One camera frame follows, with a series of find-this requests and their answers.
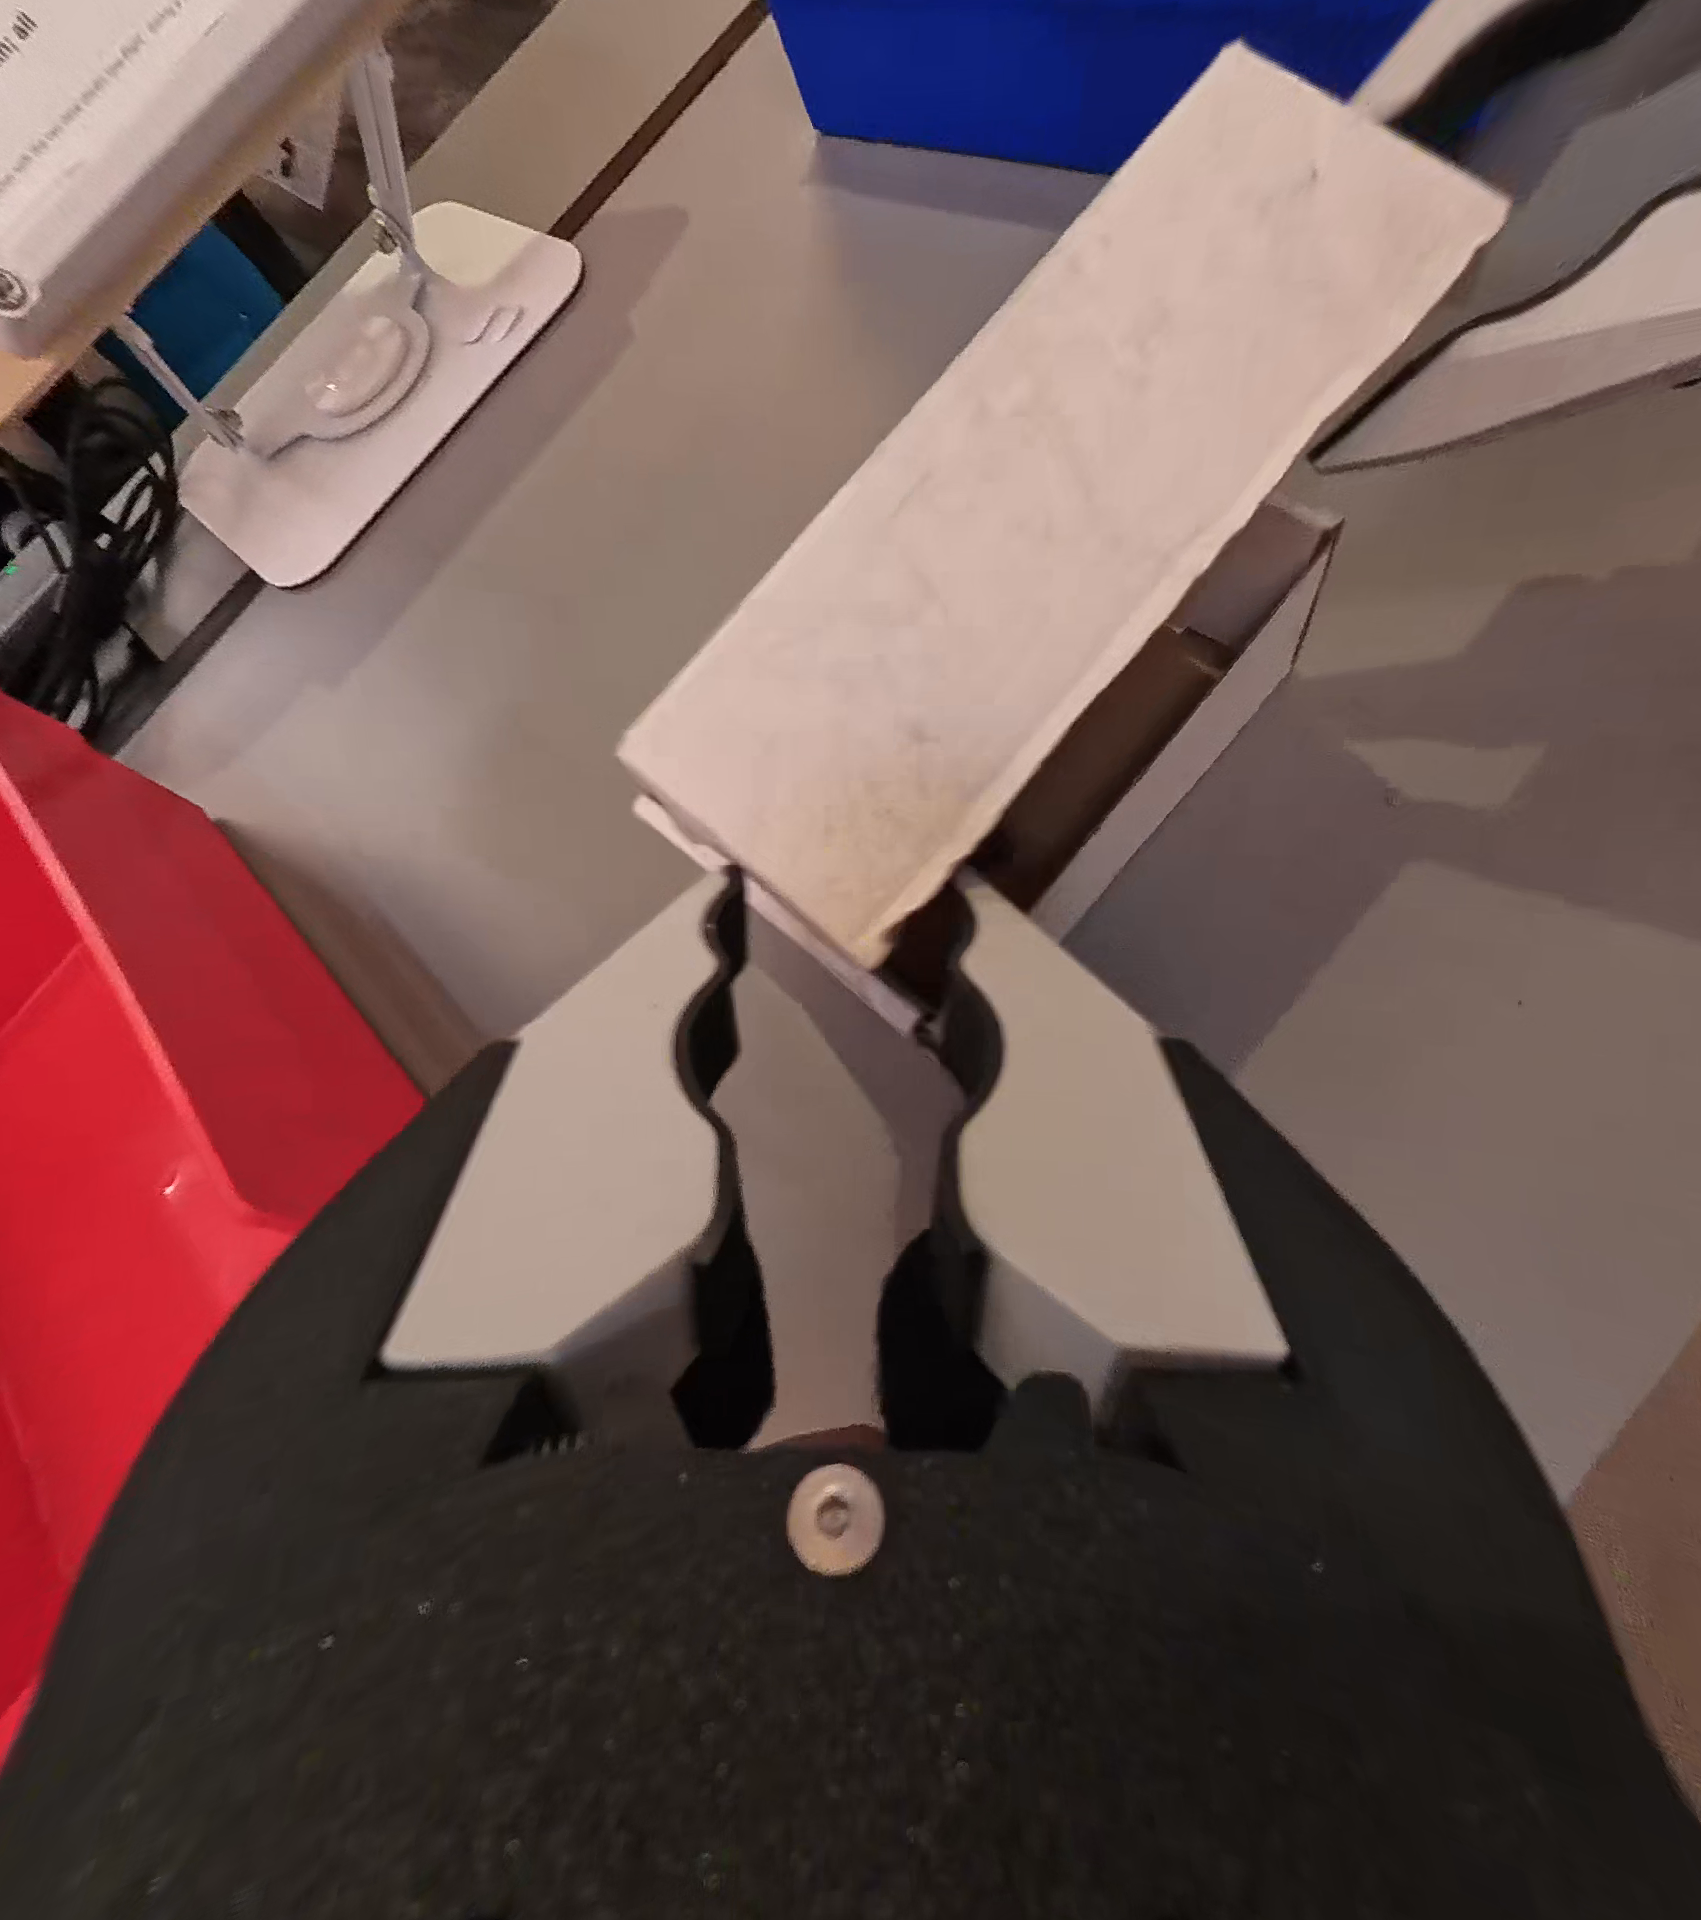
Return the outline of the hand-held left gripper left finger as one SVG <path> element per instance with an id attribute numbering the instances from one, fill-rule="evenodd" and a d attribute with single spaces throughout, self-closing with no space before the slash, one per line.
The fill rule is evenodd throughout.
<path id="1" fill-rule="evenodd" d="M 713 1107 L 746 962 L 741 879 L 717 870 L 515 1035 L 387 1371 L 527 1369 L 575 1430 L 658 1405 L 695 1447 L 758 1436 L 765 1288 Z"/>

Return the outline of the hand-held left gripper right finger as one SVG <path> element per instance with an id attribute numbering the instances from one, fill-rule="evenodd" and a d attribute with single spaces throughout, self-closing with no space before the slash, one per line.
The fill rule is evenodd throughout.
<path id="1" fill-rule="evenodd" d="M 880 1292 L 892 1447 L 976 1451 L 1035 1377 L 1108 1427 L 1132 1379 L 1286 1366 L 1162 1035 L 979 876 L 918 1035 L 956 1111 Z"/>

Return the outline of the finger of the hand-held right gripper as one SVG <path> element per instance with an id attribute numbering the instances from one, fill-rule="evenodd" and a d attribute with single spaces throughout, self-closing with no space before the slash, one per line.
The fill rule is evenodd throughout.
<path id="1" fill-rule="evenodd" d="M 1309 449 L 1317 468 L 1481 445 L 1701 380 L 1701 44 L 1603 44 L 1501 92 L 1447 158 L 1508 217 Z"/>
<path id="2" fill-rule="evenodd" d="M 1352 104 L 1453 154 L 1501 92 L 1598 48 L 1640 10 L 1640 2 L 1432 2 Z"/>

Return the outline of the blue plastic bin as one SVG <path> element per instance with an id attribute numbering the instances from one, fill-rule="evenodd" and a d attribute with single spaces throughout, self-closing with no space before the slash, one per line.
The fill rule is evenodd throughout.
<path id="1" fill-rule="evenodd" d="M 1417 2 L 769 2 L 815 131 L 1111 173 L 1215 56 L 1344 99 Z"/>

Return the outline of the red plastic bin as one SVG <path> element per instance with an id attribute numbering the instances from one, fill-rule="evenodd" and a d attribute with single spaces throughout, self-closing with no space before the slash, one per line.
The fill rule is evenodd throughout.
<path id="1" fill-rule="evenodd" d="M 0 692 L 0 1765 L 150 1427 L 422 1102 L 198 805 Z"/>

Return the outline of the white cardboard box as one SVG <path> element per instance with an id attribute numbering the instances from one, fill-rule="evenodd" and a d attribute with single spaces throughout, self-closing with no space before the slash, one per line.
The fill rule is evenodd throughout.
<path id="1" fill-rule="evenodd" d="M 1508 217 L 1227 45 L 624 734 L 640 816 L 917 1027 L 899 930 Z"/>

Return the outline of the white lamp stand base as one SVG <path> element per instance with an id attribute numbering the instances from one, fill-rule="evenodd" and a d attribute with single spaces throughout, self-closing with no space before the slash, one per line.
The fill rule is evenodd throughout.
<path id="1" fill-rule="evenodd" d="M 264 61 L 155 148 L 43 287 L 0 272 L 0 350 L 38 358 L 112 329 L 197 429 L 190 515 L 276 587 L 327 572 L 575 295 L 571 240 L 454 200 L 414 207 L 382 25 L 393 3 L 318 3 L 321 44 Z M 372 257 L 233 400 L 190 389 L 131 320 L 136 295 L 342 87 L 367 169 Z"/>

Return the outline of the blue basket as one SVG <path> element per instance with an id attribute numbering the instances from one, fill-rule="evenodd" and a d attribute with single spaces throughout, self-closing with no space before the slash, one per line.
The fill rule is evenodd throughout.
<path id="1" fill-rule="evenodd" d="M 131 320 L 192 395 L 208 395 L 285 307 L 221 226 L 203 226 L 131 305 Z"/>

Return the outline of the printed instruction sheet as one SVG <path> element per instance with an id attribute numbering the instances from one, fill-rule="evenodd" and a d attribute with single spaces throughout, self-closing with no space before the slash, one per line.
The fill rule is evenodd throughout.
<path id="1" fill-rule="evenodd" d="M 321 44 L 318 3 L 0 3 L 0 272 L 34 294 L 99 209 L 267 56 Z"/>

